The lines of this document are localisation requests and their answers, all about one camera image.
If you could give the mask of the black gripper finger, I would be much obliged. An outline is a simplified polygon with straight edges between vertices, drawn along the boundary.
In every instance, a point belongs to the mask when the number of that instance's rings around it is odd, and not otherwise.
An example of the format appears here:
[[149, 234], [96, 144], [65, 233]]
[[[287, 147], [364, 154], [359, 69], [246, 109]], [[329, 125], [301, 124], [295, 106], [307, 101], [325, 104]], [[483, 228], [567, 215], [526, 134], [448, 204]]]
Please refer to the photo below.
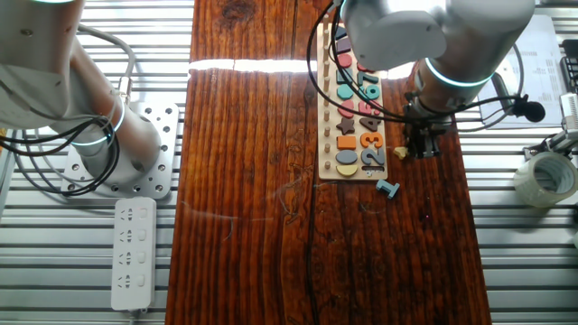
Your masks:
[[433, 158], [439, 156], [441, 151], [439, 149], [437, 136], [428, 135], [424, 138], [424, 158]]
[[422, 136], [409, 136], [407, 138], [407, 148], [415, 159], [424, 157], [424, 138]]

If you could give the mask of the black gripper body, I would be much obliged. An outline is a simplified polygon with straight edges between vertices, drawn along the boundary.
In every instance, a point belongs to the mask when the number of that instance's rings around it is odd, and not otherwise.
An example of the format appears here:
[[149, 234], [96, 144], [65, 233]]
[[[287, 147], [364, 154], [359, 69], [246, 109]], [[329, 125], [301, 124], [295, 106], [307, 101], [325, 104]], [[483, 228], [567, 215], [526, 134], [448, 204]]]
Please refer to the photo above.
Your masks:
[[420, 104], [405, 105], [404, 117], [407, 119], [404, 129], [407, 144], [420, 144], [427, 137], [443, 135], [452, 125], [452, 118], [447, 114]]

